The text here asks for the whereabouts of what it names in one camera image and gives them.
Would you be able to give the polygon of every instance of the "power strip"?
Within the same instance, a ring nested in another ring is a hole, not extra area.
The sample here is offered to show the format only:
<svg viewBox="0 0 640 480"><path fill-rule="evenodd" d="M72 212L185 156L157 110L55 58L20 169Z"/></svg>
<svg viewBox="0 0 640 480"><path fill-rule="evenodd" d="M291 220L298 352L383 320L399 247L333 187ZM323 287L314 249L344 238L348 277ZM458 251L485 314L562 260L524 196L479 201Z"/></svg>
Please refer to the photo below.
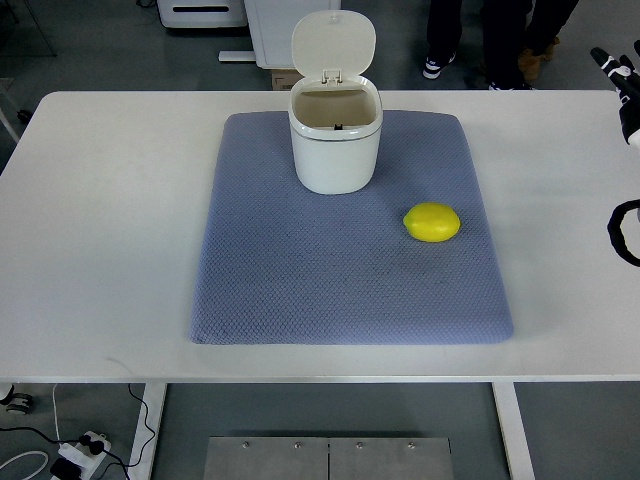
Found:
<svg viewBox="0 0 640 480"><path fill-rule="evenodd" d="M51 480L89 480L107 455L105 450L111 449L111 442L104 435L87 432L81 440L84 441L75 446L68 443L60 445L58 453L62 458L58 458L51 467ZM91 450L96 451L95 447L99 447L100 443L102 448L97 448L99 453L91 453Z"/></svg>

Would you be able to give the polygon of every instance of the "lemon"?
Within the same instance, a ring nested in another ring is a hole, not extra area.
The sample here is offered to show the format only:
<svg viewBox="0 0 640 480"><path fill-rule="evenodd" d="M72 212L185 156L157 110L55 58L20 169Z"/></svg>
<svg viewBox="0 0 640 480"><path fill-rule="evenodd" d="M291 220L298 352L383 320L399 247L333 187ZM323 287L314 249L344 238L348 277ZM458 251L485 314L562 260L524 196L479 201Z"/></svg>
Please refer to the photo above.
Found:
<svg viewBox="0 0 640 480"><path fill-rule="evenodd" d="M419 203L402 220L409 235L423 242L444 242L460 230L460 217L449 205Z"/></svg>

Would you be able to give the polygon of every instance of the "person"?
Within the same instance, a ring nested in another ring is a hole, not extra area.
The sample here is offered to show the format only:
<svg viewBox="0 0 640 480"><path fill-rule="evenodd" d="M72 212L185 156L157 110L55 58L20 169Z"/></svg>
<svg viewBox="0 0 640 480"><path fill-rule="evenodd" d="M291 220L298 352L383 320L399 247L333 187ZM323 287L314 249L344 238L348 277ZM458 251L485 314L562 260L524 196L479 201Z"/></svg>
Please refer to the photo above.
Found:
<svg viewBox="0 0 640 480"><path fill-rule="evenodd" d="M529 90L518 67L531 0L485 0L483 49L491 90ZM434 80L454 61L462 37L462 0L431 0L427 22L429 52L422 75Z"/></svg>
<svg viewBox="0 0 640 480"><path fill-rule="evenodd" d="M542 60L553 59L555 46L560 43L558 33L569 20L578 1L536 0L518 56L518 67L525 82L532 83L538 78Z"/></svg>
<svg viewBox="0 0 640 480"><path fill-rule="evenodd" d="M460 11L462 0L431 0L427 20L429 53L422 75L435 80L442 70L456 58L456 50L462 38Z"/></svg>
<svg viewBox="0 0 640 480"><path fill-rule="evenodd" d="M540 61L553 57L557 34L578 0L485 0L483 51L490 90L531 90ZM422 75L440 76L456 56L462 36L462 0L432 0L427 22L429 53ZM533 10L527 27L527 15Z"/></svg>

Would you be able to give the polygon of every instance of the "person's leg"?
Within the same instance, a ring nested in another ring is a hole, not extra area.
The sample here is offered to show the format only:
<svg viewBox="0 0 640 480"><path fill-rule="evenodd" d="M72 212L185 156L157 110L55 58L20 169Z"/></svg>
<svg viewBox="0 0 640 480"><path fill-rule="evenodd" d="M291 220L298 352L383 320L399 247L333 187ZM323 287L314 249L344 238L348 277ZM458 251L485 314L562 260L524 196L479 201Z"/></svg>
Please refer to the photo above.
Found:
<svg viewBox="0 0 640 480"><path fill-rule="evenodd" d="M522 88L518 55L530 0L485 0L482 10L487 80L501 89Z"/></svg>
<svg viewBox="0 0 640 480"><path fill-rule="evenodd" d="M431 0L427 21L429 60L446 65L462 37L462 0Z"/></svg>
<svg viewBox="0 0 640 480"><path fill-rule="evenodd" d="M533 55L542 55L554 43L556 35L567 23L579 0L536 0L524 45Z"/></svg>

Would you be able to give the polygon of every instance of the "trash bin lid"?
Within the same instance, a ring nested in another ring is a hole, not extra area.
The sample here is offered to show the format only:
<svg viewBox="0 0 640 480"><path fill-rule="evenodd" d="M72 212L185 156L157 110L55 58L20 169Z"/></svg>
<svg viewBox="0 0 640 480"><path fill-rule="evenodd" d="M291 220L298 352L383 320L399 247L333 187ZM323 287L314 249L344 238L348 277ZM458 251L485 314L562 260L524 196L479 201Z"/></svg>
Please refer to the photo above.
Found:
<svg viewBox="0 0 640 480"><path fill-rule="evenodd" d="M364 72L373 60L376 31L364 15L348 10L322 10L298 22L293 30L293 64L305 77L322 79L339 70L341 78Z"/></svg>

